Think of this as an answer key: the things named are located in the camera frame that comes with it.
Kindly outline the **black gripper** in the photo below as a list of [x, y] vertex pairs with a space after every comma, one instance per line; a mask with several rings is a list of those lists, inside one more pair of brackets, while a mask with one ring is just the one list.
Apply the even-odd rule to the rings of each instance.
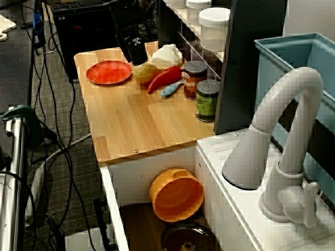
[[112, 18], [115, 23], [115, 38], [128, 62], [134, 66], [147, 62], [147, 52], [139, 35], [141, 13], [136, 10], [112, 10]]

